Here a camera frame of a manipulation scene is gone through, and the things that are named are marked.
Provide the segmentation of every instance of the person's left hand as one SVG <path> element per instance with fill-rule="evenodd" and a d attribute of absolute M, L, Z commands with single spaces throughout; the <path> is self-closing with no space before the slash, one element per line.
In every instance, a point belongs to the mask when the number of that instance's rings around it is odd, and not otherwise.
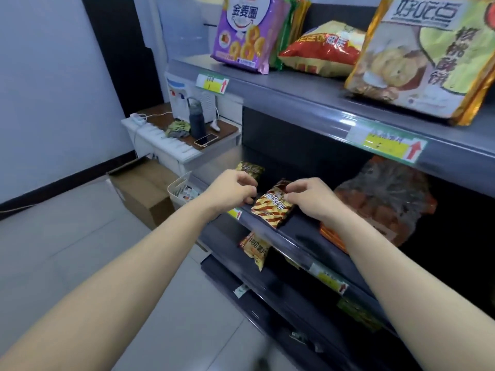
<path fill-rule="evenodd" d="M 228 169 L 220 174 L 198 199 L 201 198 L 216 216 L 244 203 L 253 204 L 252 198 L 257 195 L 257 186 L 256 180 L 246 172 Z"/>

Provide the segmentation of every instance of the forearm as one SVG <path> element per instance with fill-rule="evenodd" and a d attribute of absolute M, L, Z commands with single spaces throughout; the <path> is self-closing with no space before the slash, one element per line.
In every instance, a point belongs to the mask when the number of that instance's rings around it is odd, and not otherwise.
<path fill-rule="evenodd" d="M 352 211 L 328 223 L 424 369 L 495 369 L 495 322 L 490 317 Z"/>
<path fill-rule="evenodd" d="M 0 360 L 0 370 L 110 370 L 212 213 L 201 197 L 68 294 Z"/>

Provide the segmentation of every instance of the person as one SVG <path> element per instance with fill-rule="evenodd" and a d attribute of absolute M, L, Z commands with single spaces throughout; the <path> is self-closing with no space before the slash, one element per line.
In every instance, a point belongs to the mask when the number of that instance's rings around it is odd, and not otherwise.
<path fill-rule="evenodd" d="M 256 187 L 247 173 L 224 171 L 198 198 L 55 305 L 0 359 L 0 371 L 111 370 L 201 229 L 220 213 L 252 204 Z M 405 256 L 322 180 L 292 182 L 286 200 L 337 231 L 422 368 L 495 369 L 495 322 Z"/>

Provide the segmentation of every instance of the white plastic basket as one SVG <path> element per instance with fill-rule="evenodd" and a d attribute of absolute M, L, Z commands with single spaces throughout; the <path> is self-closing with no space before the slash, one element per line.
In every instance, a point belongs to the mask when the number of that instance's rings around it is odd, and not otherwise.
<path fill-rule="evenodd" d="M 174 205 L 174 208 L 178 210 L 181 208 L 184 204 L 187 203 L 185 199 L 181 197 L 182 192 L 186 188 L 186 186 L 190 186 L 193 189 L 195 189 L 198 193 L 201 193 L 200 190 L 198 190 L 197 187 L 192 185 L 189 182 L 189 177 L 191 176 L 191 172 L 188 172 L 184 174 L 182 177 L 178 178 L 177 180 L 173 181 L 168 187 L 168 195 L 170 196 L 170 199 L 172 200 L 172 204 Z"/>

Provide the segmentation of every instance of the white tiled floor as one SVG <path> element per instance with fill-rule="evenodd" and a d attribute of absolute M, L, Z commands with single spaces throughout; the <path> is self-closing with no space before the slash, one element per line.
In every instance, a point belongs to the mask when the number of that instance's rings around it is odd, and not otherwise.
<path fill-rule="evenodd" d="M 0 355 L 65 294 L 149 232 L 103 180 L 0 222 Z M 194 246 L 114 369 L 250 371 L 266 339 L 205 278 Z M 276 349 L 272 371 L 296 371 Z"/>

